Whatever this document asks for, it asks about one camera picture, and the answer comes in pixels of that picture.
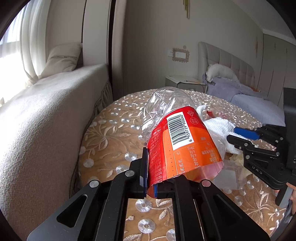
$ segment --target curtain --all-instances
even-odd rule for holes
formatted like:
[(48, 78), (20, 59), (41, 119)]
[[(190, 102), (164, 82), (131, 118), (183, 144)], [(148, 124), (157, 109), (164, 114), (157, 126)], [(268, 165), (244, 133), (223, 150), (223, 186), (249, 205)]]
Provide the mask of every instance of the curtain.
[(0, 41), (0, 107), (38, 81), (46, 64), (46, 23), (51, 0), (31, 0)]

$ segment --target metal screw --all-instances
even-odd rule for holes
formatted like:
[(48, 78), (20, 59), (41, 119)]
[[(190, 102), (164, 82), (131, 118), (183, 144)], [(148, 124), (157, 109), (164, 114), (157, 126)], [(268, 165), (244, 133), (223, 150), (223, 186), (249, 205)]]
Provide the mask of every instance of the metal screw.
[(97, 181), (97, 180), (93, 180), (93, 181), (91, 181), (90, 183), (89, 183), (89, 186), (91, 187), (91, 188), (95, 188), (95, 187), (97, 187), (99, 185), (99, 182)]
[(203, 185), (204, 187), (209, 187), (209, 186), (211, 186), (211, 182), (210, 182), (209, 180), (203, 180), (203, 181), (202, 181), (202, 185)]
[(134, 174), (135, 174), (135, 172), (132, 171), (132, 170), (128, 170), (128, 171), (126, 171), (126, 176), (127, 176), (127, 177), (132, 177)]

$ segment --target white pillow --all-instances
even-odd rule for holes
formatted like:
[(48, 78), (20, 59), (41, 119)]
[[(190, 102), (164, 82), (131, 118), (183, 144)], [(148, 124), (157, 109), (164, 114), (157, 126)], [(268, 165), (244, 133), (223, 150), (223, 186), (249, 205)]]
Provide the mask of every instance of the white pillow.
[(48, 56), (44, 70), (39, 79), (54, 74), (73, 71), (77, 65), (82, 43), (64, 44), (54, 47)]
[(239, 83), (239, 80), (233, 70), (231, 70), (229, 67), (224, 66), (222, 64), (213, 64), (210, 65), (206, 72), (207, 81), (212, 82), (213, 78), (220, 77), (225, 78), (229, 80), (233, 80), (235, 82)]

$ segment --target headboard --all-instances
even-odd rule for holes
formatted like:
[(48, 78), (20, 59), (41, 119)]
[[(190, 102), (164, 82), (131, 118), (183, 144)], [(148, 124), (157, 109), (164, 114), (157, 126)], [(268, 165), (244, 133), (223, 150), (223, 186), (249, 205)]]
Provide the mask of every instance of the headboard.
[(202, 75), (207, 71), (210, 64), (222, 64), (231, 68), (242, 84), (254, 87), (254, 70), (249, 64), (213, 45), (199, 42), (197, 70), (199, 80), (202, 80)]

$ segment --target nightstand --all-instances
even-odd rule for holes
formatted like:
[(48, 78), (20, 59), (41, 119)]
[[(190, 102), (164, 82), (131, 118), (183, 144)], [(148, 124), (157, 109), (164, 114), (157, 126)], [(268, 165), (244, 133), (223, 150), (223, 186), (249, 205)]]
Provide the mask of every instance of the nightstand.
[(165, 77), (165, 86), (176, 87), (182, 90), (197, 91), (201, 93), (207, 92), (207, 85), (202, 81), (183, 75), (167, 75)]

